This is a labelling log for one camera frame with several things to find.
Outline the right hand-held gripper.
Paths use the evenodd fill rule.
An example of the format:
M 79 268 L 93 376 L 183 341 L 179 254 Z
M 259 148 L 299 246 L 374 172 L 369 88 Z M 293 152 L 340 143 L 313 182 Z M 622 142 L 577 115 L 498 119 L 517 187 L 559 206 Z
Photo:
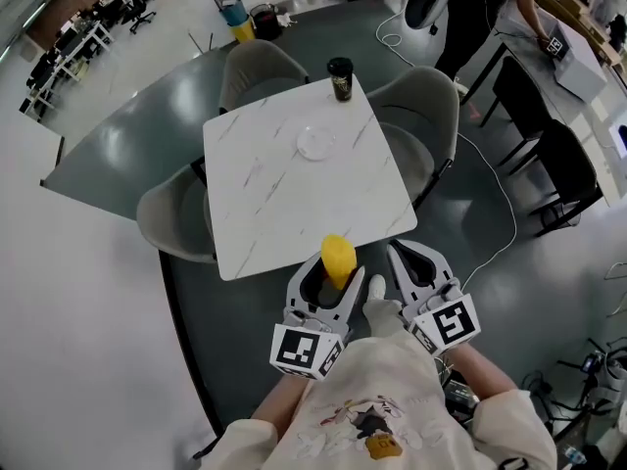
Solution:
M 457 280 L 450 280 L 453 272 L 441 253 L 410 240 L 389 243 L 386 252 L 404 298 L 401 316 L 406 329 L 431 356 L 439 356 L 481 332 L 471 296 L 461 291 Z M 419 288 L 439 289 L 420 302 Z

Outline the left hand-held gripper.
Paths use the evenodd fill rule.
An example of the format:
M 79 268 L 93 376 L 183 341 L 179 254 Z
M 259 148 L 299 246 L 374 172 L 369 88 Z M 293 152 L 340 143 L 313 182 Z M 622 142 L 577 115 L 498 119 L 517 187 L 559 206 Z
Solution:
M 319 307 L 324 281 L 321 253 L 306 260 L 288 282 L 284 318 L 274 326 L 269 363 L 286 375 L 325 379 L 345 349 L 351 332 L 349 318 L 364 278 L 365 267 L 356 268 L 337 305 Z

